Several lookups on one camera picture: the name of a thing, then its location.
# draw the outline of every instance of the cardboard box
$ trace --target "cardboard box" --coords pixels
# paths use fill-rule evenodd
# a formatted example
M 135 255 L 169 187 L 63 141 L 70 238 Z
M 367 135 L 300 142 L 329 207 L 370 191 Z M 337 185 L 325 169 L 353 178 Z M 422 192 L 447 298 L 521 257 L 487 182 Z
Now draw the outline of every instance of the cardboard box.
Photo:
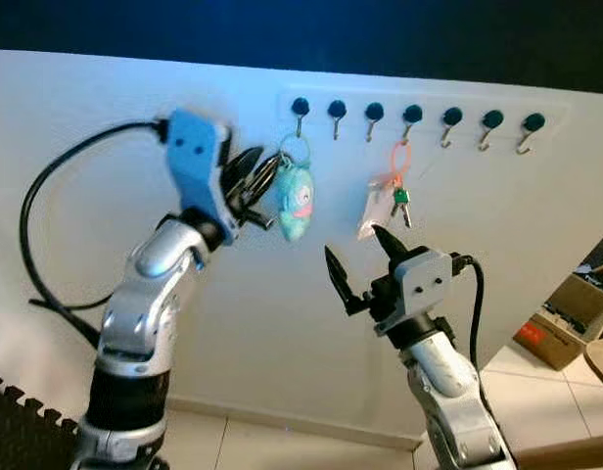
M 560 312 L 583 324 L 583 334 L 560 315 L 545 308 L 535 313 L 514 340 L 534 355 L 561 370 L 584 352 L 587 343 L 603 331 L 603 291 L 576 275 L 569 276 L 549 298 Z

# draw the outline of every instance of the white wall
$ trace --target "white wall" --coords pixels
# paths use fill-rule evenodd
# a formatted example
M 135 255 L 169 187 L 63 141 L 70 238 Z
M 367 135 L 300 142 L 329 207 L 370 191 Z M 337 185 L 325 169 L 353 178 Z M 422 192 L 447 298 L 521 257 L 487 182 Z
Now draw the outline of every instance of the white wall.
M 375 241 L 358 243 L 354 232 L 366 181 L 385 170 L 401 124 L 388 114 L 365 144 L 359 110 L 367 96 L 393 96 L 385 102 L 392 110 L 415 93 L 432 97 L 435 106 L 458 100 L 474 112 L 446 151 L 434 113 L 413 131 L 407 183 L 416 228 L 396 223 L 394 231 L 409 246 L 426 243 L 482 261 L 482 363 L 603 235 L 603 96 L 0 51 L 0 375 L 66 414 L 85 409 L 93 352 L 56 315 L 25 304 L 33 291 L 18 252 L 17 222 L 24 191 L 43 166 L 106 126 L 164 116 L 178 106 L 229 120 L 237 150 L 265 144 L 273 152 L 293 124 L 278 112 L 278 96 L 291 85 L 343 91 L 353 100 L 351 121 L 344 121 L 338 142 L 320 114 L 303 128 L 313 146 L 317 202 L 299 243 L 288 245 L 277 229 L 246 227 L 234 247 L 215 255 L 180 319 L 177 396 L 387 433 L 422 431 L 394 350 L 375 338 L 364 315 L 346 318 L 323 259 L 329 243 L 358 292 L 386 269 Z M 477 152 L 476 110 L 516 107 L 519 99 L 521 106 L 560 115 L 553 140 L 545 132 L 535 152 L 519 157 L 512 151 L 518 132 L 509 126 L 489 152 Z M 51 180 L 32 218 L 34 253 L 66 302 L 96 299 L 119 280 L 129 250 L 176 209 L 163 148 L 142 132 L 124 135 Z M 438 309 L 463 352 L 474 287 L 466 273 Z

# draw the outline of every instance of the hook rack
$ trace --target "hook rack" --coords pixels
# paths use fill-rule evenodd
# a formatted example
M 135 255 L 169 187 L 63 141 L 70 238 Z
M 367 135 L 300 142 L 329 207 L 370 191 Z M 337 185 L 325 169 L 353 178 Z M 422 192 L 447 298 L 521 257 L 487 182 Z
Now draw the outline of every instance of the hook rack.
M 293 110 L 298 99 L 305 100 L 305 106 L 298 101 Z M 296 128 L 301 132 L 302 125 L 330 128 L 331 139 L 335 141 L 362 136 L 368 142 L 375 140 L 380 125 L 383 140 L 410 141 L 415 131 L 421 136 L 417 140 L 430 139 L 438 133 L 447 151 L 471 148 L 490 152 L 494 146 L 496 153 L 511 151 L 519 155 L 530 152 L 528 149 L 534 152 L 536 140 L 532 139 L 537 131 L 539 142 L 551 140 L 570 108 L 566 103 L 522 97 L 296 85 L 286 88 L 278 103 L 280 118 L 295 120 L 294 132 Z M 458 113 L 454 108 L 462 115 L 460 120 L 452 120 Z M 546 124 L 536 129 L 535 117 L 528 119 L 531 115 L 546 118 Z

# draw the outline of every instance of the screw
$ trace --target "screw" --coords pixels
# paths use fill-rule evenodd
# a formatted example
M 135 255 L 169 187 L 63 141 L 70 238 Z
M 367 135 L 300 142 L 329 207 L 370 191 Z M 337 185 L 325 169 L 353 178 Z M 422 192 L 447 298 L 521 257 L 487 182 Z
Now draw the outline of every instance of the screw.
M 180 264 L 180 273 L 183 273 L 184 271 L 186 271 L 188 269 L 188 266 L 191 265 L 191 259 L 186 257 L 183 261 L 182 264 Z
M 130 450 L 129 442 L 127 442 L 123 439 L 114 441 L 112 446 L 113 446 L 113 451 L 114 451 L 113 454 L 114 455 L 122 455 L 122 454 L 125 454 L 126 452 L 129 452 L 129 450 Z
M 143 329 L 143 315 L 140 315 L 138 317 L 138 320 L 136 320 L 136 325 L 134 326 L 134 334 L 137 335 L 138 333 L 140 333 L 140 331 Z
M 463 460 L 466 460 L 467 455 L 469 454 L 468 450 L 469 450 L 469 448 L 467 447 L 467 445 L 465 443 L 460 443 L 460 458 L 462 458 Z
M 488 436 L 488 449 L 490 453 L 497 453 L 499 451 L 499 444 L 494 435 Z
M 104 320 L 104 328 L 110 327 L 115 320 L 115 313 L 112 310 L 108 310 L 108 314 L 106 315 L 106 319 Z

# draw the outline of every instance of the orange key ring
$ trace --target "orange key ring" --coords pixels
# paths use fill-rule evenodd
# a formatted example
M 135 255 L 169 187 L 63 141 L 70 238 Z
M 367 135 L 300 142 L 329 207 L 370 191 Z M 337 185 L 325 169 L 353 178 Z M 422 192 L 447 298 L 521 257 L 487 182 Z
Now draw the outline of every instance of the orange key ring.
M 397 158 L 397 150 L 399 147 L 405 147 L 406 149 L 406 159 L 403 163 L 403 166 L 400 169 L 396 168 L 395 160 Z M 393 185 L 399 187 L 403 185 L 403 175 L 410 169 L 410 162 L 412 161 L 412 151 L 410 149 L 410 142 L 404 143 L 402 141 L 398 141 L 393 145 L 393 150 L 391 151 L 391 174 L 394 174 L 395 177 L 393 179 Z

